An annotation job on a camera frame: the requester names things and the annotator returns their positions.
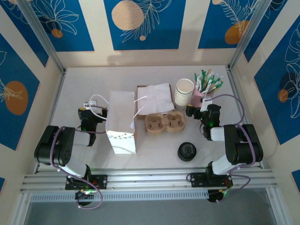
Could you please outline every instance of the white napkin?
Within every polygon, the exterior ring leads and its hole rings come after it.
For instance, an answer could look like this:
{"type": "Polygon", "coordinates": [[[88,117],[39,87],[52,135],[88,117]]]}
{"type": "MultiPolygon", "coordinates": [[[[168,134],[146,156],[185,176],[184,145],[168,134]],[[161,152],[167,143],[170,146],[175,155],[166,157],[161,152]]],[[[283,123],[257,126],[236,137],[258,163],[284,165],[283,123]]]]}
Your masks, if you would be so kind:
{"type": "Polygon", "coordinates": [[[150,85],[137,88],[137,110],[145,106],[138,114],[148,115],[151,113],[165,114],[174,109],[171,99],[170,86],[168,83],[150,85]]]}

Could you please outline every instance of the stack of paper cups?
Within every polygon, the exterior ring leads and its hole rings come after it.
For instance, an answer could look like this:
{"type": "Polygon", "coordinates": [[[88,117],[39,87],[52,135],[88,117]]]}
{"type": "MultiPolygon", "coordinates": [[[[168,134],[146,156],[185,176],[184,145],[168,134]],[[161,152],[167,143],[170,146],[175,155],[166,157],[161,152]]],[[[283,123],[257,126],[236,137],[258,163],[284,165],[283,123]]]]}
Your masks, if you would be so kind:
{"type": "Polygon", "coordinates": [[[175,104],[186,106],[191,100],[194,90],[194,83],[189,79],[181,79],[176,84],[175,104]]]}

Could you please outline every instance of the white table surface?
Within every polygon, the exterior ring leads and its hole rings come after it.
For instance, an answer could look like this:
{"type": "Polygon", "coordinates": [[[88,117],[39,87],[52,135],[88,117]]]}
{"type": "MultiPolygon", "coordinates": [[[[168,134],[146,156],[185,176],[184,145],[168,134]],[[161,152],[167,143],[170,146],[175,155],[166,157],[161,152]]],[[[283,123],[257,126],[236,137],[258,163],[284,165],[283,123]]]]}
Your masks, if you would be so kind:
{"type": "MultiPolygon", "coordinates": [[[[159,66],[159,67],[86,67],[69,68],[55,110],[52,125],[78,127],[80,121],[77,110],[93,94],[100,94],[107,100],[109,91],[122,90],[136,92],[137,85],[156,85],[170,83],[172,91],[181,78],[194,80],[194,73],[212,69],[224,76],[223,87],[215,93],[233,94],[225,66],[159,66]]],[[[97,104],[106,106],[101,98],[97,104]]],[[[230,97],[220,97],[213,101],[221,106],[220,124],[232,124],[240,120],[236,102],[230,97]]],[[[187,119],[183,132],[149,135],[144,128],[144,121],[138,120],[136,131],[136,154],[114,154],[106,136],[97,135],[92,147],[74,146],[75,157],[91,168],[146,169],[146,168],[189,168],[206,167],[210,161],[225,154],[224,142],[207,141],[199,132],[200,121],[187,119]],[[177,156],[178,147],[183,142],[191,142],[197,149],[195,158],[183,162],[177,156]]],[[[105,123],[98,124],[97,131],[104,131],[105,123]]],[[[40,165],[40,170],[49,166],[40,165]]]]}

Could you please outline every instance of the black cup lid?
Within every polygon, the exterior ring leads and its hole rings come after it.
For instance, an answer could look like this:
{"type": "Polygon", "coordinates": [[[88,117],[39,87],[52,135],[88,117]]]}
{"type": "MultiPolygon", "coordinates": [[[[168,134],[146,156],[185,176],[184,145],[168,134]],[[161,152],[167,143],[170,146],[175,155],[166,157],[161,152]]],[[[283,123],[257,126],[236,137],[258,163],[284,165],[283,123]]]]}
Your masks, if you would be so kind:
{"type": "Polygon", "coordinates": [[[196,147],[190,142],[182,143],[178,148],[178,157],[185,162],[191,161],[196,156],[196,147]]]}

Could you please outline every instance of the paper bag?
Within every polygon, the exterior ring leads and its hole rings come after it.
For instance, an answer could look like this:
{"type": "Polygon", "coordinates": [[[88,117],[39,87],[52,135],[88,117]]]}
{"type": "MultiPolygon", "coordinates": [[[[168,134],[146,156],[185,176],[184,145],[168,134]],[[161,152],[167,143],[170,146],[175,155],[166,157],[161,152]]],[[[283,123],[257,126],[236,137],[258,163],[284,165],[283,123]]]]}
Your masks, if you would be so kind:
{"type": "Polygon", "coordinates": [[[135,154],[134,101],[134,92],[110,92],[105,130],[115,154],[135,154]]]}

